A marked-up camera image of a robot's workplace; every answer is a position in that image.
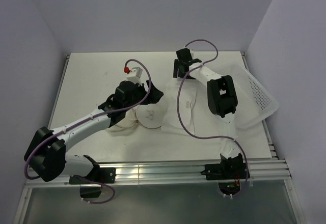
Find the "round mesh laundry bag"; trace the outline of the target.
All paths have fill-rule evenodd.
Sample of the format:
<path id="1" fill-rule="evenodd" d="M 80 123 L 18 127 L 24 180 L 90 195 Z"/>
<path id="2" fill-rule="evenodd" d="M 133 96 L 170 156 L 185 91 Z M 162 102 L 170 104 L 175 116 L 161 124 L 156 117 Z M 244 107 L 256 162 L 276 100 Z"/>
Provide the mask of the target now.
<path id="1" fill-rule="evenodd" d="M 168 106 L 164 102 L 157 104 L 138 105 L 126 113 L 126 117 L 109 128 L 110 132 L 119 132 L 128 129 L 143 127 L 146 129 L 159 129 Z"/>

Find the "white bra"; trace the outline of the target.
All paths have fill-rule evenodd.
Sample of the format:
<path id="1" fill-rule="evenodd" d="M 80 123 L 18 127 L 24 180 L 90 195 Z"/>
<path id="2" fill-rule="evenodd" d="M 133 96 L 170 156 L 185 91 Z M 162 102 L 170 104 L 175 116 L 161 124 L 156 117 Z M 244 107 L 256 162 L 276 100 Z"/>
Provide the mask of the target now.
<path id="1" fill-rule="evenodd" d="M 198 83 L 196 80 L 185 80 L 177 103 L 180 84 L 180 78 L 172 78 L 166 86 L 164 96 L 168 109 L 162 121 L 161 131 L 178 135 L 188 135 L 188 132 L 195 134 L 192 110 L 196 103 Z"/>

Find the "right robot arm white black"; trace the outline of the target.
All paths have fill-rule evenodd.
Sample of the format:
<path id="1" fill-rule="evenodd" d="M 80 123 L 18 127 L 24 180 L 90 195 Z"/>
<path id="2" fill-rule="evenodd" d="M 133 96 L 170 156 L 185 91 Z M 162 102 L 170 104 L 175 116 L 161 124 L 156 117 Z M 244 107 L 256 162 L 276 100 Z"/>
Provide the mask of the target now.
<path id="1" fill-rule="evenodd" d="M 206 62 L 194 59 L 188 48 L 176 51 L 177 59 L 174 68 L 181 83 L 176 97 L 176 110 L 178 120 L 184 131 L 196 139 L 220 139 L 221 140 L 221 174 L 226 178 L 232 178 L 238 172 L 237 163 L 243 163 L 247 159 L 241 145 L 236 140 L 235 112 L 238 106 L 237 94 L 233 79 L 230 75 L 222 76 L 205 66 Z M 207 104 L 209 111 L 223 122 L 220 127 L 221 135 L 197 136 L 188 131 L 180 114 L 180 95 L 182 86 L 187 78 L 191 77 L 205 86 L 207 91 Z"/>

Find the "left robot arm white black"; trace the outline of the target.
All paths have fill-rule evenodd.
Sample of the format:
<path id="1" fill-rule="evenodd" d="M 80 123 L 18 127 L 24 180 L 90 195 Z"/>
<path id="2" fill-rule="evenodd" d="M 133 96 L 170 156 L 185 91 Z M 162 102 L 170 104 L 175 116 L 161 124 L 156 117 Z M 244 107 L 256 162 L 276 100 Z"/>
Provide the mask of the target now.
<path id="1" fill-rule="evenodd" d="M 148 88 L 143 83 L 122 81 L 107 100 L 89 115 L 56 129 L 39 128 L 24 156 L 24 174 L 32 168 L 45 182 L 60 175 L 82 177 L 93 183 L 99 178 L 99 164 L 88 155 L 69 155 L 68 151 L 89 136 L 113 127 L 125 118 L 127 111 L 138 105 L 156 104 L 163 97 L 149 80 Z"/>

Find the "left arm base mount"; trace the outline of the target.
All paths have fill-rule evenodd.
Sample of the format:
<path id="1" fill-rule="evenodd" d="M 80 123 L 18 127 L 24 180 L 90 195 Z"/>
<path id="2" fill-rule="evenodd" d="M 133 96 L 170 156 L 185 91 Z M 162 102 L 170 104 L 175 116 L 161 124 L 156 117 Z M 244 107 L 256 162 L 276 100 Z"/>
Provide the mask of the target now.
<path id="1" fill-rule="evenodd" d="M 83 201 L 90 204 L 103 204 L 113 200 L 116 195 L 115 189 L 111 186 L 115 182 L 115 177 L 116 169 L 114 167 L 97 168 L 87 176 L 70 176 L 69 184 L 79 185 L 79 195 Z M 105 190 L 108 190 L 111 196 L 107 200 L 98 200 Z"/>

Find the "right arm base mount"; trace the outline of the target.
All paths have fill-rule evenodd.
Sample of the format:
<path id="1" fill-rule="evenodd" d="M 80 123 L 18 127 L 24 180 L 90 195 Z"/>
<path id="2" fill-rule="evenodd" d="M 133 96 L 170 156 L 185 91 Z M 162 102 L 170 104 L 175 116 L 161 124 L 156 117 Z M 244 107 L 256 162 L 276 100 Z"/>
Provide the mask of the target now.
<path id="1" fill-rule="evenodd" d="M 229 182 L 219 182 L 220 191 L 228 196 L 239 193 L 240 181 L 248 181 L 250 177 L 247 165 L 241 155 L 237 158 L 222 159 L 220 163 L 206 164 L 200 174 L 205 176 L 207 181 L 229 180 Z"/>

